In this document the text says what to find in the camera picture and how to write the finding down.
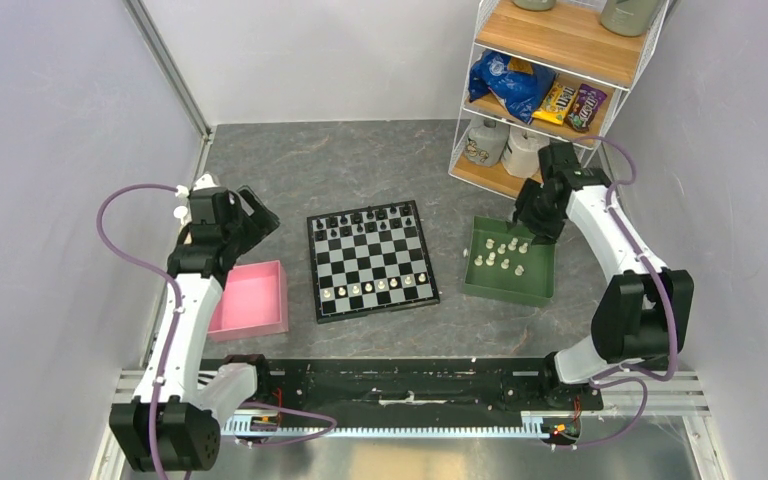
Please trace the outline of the green plastic tray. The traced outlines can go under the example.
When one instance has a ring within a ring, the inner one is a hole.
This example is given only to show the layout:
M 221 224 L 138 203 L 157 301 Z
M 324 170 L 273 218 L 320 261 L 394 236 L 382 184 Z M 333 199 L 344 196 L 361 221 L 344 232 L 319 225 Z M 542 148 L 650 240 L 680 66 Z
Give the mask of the green plastic tray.
M 522 225 L 473 218 L 463 292 L 536 308 L 555 292 L 555 246 L 539 244 Z

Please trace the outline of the pink plastic tray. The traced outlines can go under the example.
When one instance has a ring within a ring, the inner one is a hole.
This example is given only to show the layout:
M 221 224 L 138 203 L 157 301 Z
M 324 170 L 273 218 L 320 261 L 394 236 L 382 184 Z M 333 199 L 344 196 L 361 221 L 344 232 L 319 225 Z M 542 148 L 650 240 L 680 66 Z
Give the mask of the pink plastic tray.
M 288 331 L 288 284 L 281 262 L 235 266 L 211 319 L 208 337 L 228 342 Z

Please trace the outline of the black white chessboard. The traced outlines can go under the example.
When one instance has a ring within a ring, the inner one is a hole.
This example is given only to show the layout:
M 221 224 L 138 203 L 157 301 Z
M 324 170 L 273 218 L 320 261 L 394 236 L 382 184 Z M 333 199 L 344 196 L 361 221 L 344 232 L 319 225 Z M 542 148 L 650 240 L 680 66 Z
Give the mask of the black white chessboard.
M 306 227 L 319 324 L 440 302 L 415 201 L 313 215 Z M 396 288 L 389 285 L 393 278 Z M 359 295 L 352 294 L 353 285 L 360 286 Z M 346 296 L 337 295 L 339 287 Z M 323 300 L 326 288 L 332 297 Z

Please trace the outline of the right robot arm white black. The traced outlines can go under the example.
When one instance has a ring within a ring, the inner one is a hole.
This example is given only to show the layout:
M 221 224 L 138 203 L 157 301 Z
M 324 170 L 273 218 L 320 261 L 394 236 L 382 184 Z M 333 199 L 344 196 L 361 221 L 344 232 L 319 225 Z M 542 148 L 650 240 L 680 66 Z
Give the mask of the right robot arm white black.
M 539 400 L 564 408 L 577 385 L 603 388 L 621 371 L 671 380 L 686 339 L 692 276 L 646 245 L 616 198 L 617 183 L 600 168 L 583 167 L 572 143 L 541 148 L 538 161 L 542 179 L 524 183 L 508 224 L 527 228 L 536 245 L 555 244 L 567 224 L 575 225 L 606 279 L 589 334 L 546 357 Z

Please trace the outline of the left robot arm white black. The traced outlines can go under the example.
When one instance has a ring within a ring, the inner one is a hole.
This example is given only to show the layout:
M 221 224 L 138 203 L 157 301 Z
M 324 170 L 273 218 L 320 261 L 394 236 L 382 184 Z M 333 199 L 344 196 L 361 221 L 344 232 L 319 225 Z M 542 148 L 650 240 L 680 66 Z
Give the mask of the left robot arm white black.
M 230 355 L 205 387 L 199 385 L 211 318 L 240 256 L 280 221 L 248 187 L 173 188 L 191 219 L 163 267 L 133 257 L 99 233 L 116 255 L 160 275 L 168 303 L 148 367 L 126 403 L 111 407 L 109 425 L 130 466 L 165 479 L 213 467 L 220 429 L 234 411 L 267 405 L 274 393 L 261 354 Z

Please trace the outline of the white paper roll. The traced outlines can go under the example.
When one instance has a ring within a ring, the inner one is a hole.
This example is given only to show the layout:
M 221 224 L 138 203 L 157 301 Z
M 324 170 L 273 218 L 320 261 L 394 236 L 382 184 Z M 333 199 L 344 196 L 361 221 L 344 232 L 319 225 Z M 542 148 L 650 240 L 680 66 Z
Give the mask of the white paper roll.
M 504 169 L 513 177 L 531 177 L 540 168 L 539 150 L 549 143 L 550 139 L 542 134 L 511 128 L 501 157 Z

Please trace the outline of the beige pump bottle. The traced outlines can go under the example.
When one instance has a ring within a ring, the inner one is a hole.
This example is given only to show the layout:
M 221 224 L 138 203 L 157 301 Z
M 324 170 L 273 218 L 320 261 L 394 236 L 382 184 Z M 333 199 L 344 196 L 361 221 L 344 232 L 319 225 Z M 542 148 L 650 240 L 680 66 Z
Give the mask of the beige pump bottle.
M 173 209 L 173 216 L 180 223 L 176 244 L 186 244 L 190 238 L 190 224 L 192 222 L 190 209 L 185 205 L 179 205 Z

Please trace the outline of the white jug with label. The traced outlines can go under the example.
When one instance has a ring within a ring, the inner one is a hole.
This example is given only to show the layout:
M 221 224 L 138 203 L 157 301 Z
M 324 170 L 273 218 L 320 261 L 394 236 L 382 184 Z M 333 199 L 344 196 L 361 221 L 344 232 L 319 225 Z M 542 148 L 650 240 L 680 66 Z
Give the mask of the white jug with label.
M 509 131 L 507 124 L 483 118 L 467 131 L 466 158 L 479 166 L 496 165 L 507 144 Z

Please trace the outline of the yellow candy bag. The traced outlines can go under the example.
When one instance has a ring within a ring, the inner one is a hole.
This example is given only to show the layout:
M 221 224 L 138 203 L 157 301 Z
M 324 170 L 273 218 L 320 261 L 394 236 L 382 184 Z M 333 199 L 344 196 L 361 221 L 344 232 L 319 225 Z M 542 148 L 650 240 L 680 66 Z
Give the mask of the yellow candy bag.
M 577 88 L 560 81 L 554 81 L 540 107 L 533 112 L 532 118 L 554 125 L 562 125 L 577 93 Z

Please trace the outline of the brown candy bag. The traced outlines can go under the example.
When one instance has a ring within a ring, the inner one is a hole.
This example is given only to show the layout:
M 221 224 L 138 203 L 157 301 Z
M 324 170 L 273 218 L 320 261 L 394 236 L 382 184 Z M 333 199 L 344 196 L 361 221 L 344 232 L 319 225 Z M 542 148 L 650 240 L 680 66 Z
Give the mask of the brown candy bag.
M 588 132 L 596 114 L 607 98 L 606 92 L 582 83 L 564 118 L 564 123 L 577 132 Z

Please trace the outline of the blue snack bag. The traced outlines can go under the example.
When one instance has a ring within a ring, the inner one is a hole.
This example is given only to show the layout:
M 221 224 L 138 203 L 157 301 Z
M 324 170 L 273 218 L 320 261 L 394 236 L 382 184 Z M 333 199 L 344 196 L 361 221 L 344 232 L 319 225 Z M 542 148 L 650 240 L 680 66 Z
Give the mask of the blue snack bag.
M 514 118 L 530 124 L 556 76 L 544 65 L 486 50 L 470 68 L 468 98 L 473 102 L 492 94 Z

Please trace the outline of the grey green bottle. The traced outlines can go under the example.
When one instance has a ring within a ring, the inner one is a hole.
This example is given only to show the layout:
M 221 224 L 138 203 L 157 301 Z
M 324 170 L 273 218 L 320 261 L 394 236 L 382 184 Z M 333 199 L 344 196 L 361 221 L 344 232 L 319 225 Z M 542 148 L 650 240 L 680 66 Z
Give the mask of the grey green bottle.
M 648 30 L 661 5 L 660 0 L 608 0 L 599 20 L 617 35 L 638 37 Z

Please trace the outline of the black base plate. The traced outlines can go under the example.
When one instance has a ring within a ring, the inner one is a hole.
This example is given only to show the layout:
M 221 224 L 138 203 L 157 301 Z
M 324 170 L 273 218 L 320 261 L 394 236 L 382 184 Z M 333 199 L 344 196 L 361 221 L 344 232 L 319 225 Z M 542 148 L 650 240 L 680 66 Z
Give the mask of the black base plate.
M 342 427 L 511 426 L 523 411 L 600 411 L 600 391 L 566 385 L 548 359 L 252 358 L 254 400 Z

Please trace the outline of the aluminium corner rail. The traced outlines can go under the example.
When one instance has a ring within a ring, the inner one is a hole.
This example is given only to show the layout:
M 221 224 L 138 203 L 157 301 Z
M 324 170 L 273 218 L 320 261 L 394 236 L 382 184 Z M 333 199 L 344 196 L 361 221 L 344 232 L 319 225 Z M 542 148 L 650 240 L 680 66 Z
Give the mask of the aluminium corner rail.
M 141 0 L 124 0 L 123 4 L 191 124 L 203 139 L 209 139 L 213 127 L 198 106 L 145 3 Z

